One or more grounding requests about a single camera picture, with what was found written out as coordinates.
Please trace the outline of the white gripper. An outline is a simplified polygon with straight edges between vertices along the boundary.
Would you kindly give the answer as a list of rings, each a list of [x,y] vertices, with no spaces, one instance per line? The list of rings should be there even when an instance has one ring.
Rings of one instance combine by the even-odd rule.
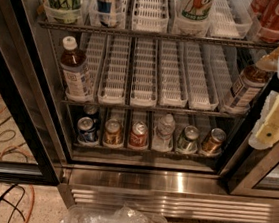
[[[256,62],[258,69],[276,72],[279,47]],[[279,141],[279,92],[271,91],[261,109],[261,117],[251,130],[248,142],[253,149],[265,150]]]

